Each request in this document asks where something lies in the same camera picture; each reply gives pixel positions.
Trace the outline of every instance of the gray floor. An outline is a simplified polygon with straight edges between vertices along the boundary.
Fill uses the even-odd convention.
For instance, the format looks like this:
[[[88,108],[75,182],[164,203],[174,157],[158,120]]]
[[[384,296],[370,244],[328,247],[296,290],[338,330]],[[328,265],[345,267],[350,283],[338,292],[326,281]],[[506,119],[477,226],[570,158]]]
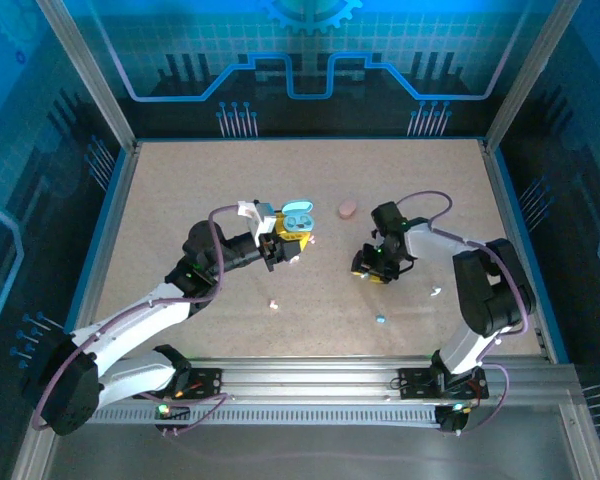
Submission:
[[[570,480],[557,413],[505,408],[466,437],[406,427],[85,425],[58,442],[50,480]]]
[[[238,200],[307,197],[315,204],[316,243],[295,265],[268,273],[254,264],[227,276],[203,313],[152,338],[140,350],[170,343],[195,356],[422,355],[441,347],[460,323],[453,272],[431,263],[388,286],[349,273],[370,241],[373,208],[424,189],[448,192],[455,207],[439,226],[468,238],[504,235],[475,140],[284,140],[147,143],[142,147],[98,308],[105,318],[162,281],[181,257],[189,228],[213,208]],[[345,198],[358,201],[341,220]],[[437,198],[404,205],[407,217],[429,217]],[[244,220],[217,219],[225,235]],[[432,297],[432,287],[441,293]],[[269,308],[275,299],[279,310]],[[385,324],[376,323],[378,314]],[[496,354],[531,354],[533,330]]]

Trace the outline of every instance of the small blue object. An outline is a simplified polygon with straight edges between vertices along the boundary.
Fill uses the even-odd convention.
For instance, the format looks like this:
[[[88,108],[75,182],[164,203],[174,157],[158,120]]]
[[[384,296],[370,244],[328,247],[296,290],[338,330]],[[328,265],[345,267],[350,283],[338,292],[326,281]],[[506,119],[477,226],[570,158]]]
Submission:
[[[314,220],[309,212],[313,209],[310,200],[294,200],[282,206],[284,214],[284,229],[287,232],[310,232],[313,230]]]

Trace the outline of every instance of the metal frame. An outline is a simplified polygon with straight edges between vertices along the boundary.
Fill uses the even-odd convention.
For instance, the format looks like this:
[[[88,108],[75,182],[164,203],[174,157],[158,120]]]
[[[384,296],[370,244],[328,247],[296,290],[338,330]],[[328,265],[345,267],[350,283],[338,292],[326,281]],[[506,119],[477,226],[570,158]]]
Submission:
[[[36,1],[118,142],[132,152],[136,137],[64,2]]]
[[[492,182],[507,235],[516,246],[524,267],[528,258],[514,220],[502,174],[494,150],[511,125],[537,77],[542,72],[581,0],[558,0],[536,39],[511,91],[498,111],[489,132],[485,164]],[[116,234],[131,186],[138,150],[134,134],[100,71],[93,55],[62,0],[37,0],[62,43],[87,89],[122,147],[130,153],[116,188],[104,235],[98,246],[84,298],[80,303],[77,327],[92,319],[102,292],[103,280],[112,255]],[[536,315],[540,329],[548,334],[544,312]],[[555,362],[556,352],[547,338],[546,354]],[[583,479],[600,479],[600,442],[588,414],[573,366],[552,365],[541,356],[488,358],[506,366],[511,376],[507,405],[558,406],[565,422],[567,441],[574,463]],[[195,360],[194,366],[223,369],[223,389],[232,394],[230,405],[249,409],[266,405],[290,408],[351,406],[387,409],[388,405],[422,408],[422,404],[403,403],[398,392],[387,389],[397,368],[428,366],[424,357],[346,357],[346,358],[244,358]],[[487,372],[492,392],[501,391],[502,378]],[[493,395],[484,403],[493,405]],[[29,430],[17,459],[12,479],[42,479],[53,459],[56,437],[52,432]]]
[[[513,123],[581,1],[557,0],[487,132],[486,140],[493,150],[500,145],[504,134]]]
[[[498,210],[500,211],[500,217],[502,218],[504,231],[507,235],[507,238],[515,247],[516,252],[518,252],[520,262],[522,263],[522,267],[524,268],[527,274],[527,278],[529,279],[531,287],[535,292],[538,292],[540,285],[538,285],[538,282],[536,282],[534,279],[529,254],[527,253],[527,249],[525,248],[525,242],[522,238],[522,233],[520,232],[518,224],[515,220],[515,213],[513,209],[514,202],[516,202],[517,200],[515,198],[510,198],[509,194],[507,193],[503,174],[498,166],[495,153],[490,148],[490,146],[483,145],[482,157],[484,159],[487,175],[489,176],[489,180],[491,181],[491,188],[493,190],[493,195],[496,200],[496,205],[498,206]],[[554,345],[550,337],[550,330],[547,323],[548,313],[549,312],[545,311],[543,302],[538,301],[536,304],[536,312],[533,315],[533,319],[535,320],[536,325],[538,327],[536,331],[538,332],[538,335],[542,338],[542,340],[539,342],[542,348],[542,354],[546,355],[552,363],[558,363],[559,357],[561,355],[558,355],[558,353],[556,352],[556,346]]]
[[[115,186],[102,237],[98,242],[89,279],[78,308],[76,328],[89,325],[98,307],[139,155],[140,147],[138,146],[133,149],[132,153],[128,153],[123,160],[120,179]],[[29,428],[20,447],[11,480],[40,480],[44,478],[45,470],[50,465],[50,459],[53,457],[55,441],[56,434],[52,431],[37,432]]]

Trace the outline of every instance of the white arm segment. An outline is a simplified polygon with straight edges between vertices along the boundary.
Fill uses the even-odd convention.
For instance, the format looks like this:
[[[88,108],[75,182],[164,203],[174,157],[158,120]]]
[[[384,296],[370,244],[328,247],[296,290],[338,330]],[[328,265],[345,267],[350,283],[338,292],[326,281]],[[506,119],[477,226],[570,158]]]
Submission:
[[[483,337],[471,330],[465,323],[460,325],[453,337],[440,349],[440,359],[452,374],[468,372],[480,366],[478,357],[495,340],[495,337],[508,332],[511,327],[504,327],[496,333]]]
[[[102,377],[98,409],[138,393],[162,390],[176,372],[161,353],[152,351],[140,357],[117,361]]]
[[[442,263],[453,271],[453,256],[475,250],[464,243],[432,232],[427,224],[416,225],[405,234],[407,250],[412,257]],[[452,374],[461,374],[478,366],[478,357],[495,337],[511,330],[505,327],[489,337],[472,331],[464,322],[440,349],[440,359]]]
[[[423,260],[432,260],[453,271],[453,256],[475,248],[464,243],[433,233],[426,223],[411,227],[405,233],[409,255]]]
[[[161,283],[153,292],[133,305],[158,298],[182,298],[182,291],[175,285]],[[129,315],[107,331],[97,342],[92,343],[85,349],[86,354],[94,353],[96,355],[94,362],[98,366],[98,377],[104,375],[116,361],[141,343],[165,328],[189,318],[190,306],[189,303],[182,302],[171,305],[155,305],[153,308],[147,308]],[[113,318],[113,315],[106,320],[76,330],[73,332],[75,335],[73,343],[81,345],[111,318]]]

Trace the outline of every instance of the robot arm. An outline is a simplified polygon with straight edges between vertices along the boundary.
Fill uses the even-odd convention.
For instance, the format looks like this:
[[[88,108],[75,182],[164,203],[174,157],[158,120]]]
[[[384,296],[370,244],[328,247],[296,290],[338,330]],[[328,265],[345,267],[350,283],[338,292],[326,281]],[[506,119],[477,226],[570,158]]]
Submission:
[[[522,315],[514,294],[500,268],[462,237],[432,230],[424,218],[404,218],[394,202],[380,205],[371,216],[378,244],[363,246],[354,257],[352,273],[386,284],[410,270],[416,260],[435,261],[455,273],[464,322],[435,352],[432,364],[438,393],[443,394],[479,368],[490,344],[520,323]],[[535,296],[511,243],[499,239],[486,246],[511,273],[527,313],[532,313]],[[409,265],[402,268],[402,262]]]
[[[299,203],[304,207],[300,213],[294,208]],[[173,390],[173,394],[181,392],[186,387],[190,365],[170,346],[156,347],[137,358],[121,358],[210,303],[202,299],[209,298],[216,289],[216,276],[220,273],[211,228],[215,229],[222,250],[223,272],[260,259],[273,271],[274,265],[290,261],[307,245],[313,228],[308,205],[308,201],[291,202],[282,211],[274,211],[271,205],[258,201],[240,202],[238,214],[247,218],[249,232],[229,240],[215,223],[203,221],[194,225],[182,247],[184,257],[149,295],[99,323],[70,334],[49,331],[40,339],[22,382],[24,398],[32,406],[38,405],[52,376],[80,346],[83,351],[69,363],[42,409],[42,417],[59,435],[71,433],[98,408],[122,398],[164,389]],[[201,299],[202,303],[168,301],[177,298]],[[111,328],[98,333],[120,315],[123,318],[118,318]],[[94,334],[97,341],[88,343]]]

